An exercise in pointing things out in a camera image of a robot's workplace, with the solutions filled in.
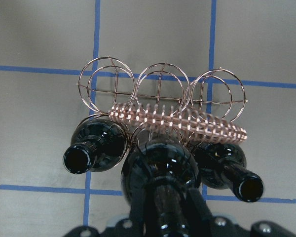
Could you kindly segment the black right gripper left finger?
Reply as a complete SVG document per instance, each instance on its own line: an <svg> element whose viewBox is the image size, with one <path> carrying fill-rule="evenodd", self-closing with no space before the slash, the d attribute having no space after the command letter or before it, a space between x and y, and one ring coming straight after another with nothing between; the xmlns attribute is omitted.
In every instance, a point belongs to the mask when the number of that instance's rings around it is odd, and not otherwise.
<svg viewBox="0 0 296 237"><path fill-rule="evenodd" d="M132 222L132 234L134 237L144 236L144 205L134 204L131 206L129 219Z"/></svg>

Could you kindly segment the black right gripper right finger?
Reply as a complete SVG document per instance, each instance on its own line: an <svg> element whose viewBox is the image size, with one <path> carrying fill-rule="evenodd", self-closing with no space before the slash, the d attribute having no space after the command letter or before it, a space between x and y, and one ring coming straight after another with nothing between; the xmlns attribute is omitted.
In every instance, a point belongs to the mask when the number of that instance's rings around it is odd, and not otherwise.
<svg viewBox="0 0 296 237"><path fill-rule="evenodd" d="M187 218L193 237L212 236L210 222L213 216L196 188L190 188L187 191Z"/></svg>

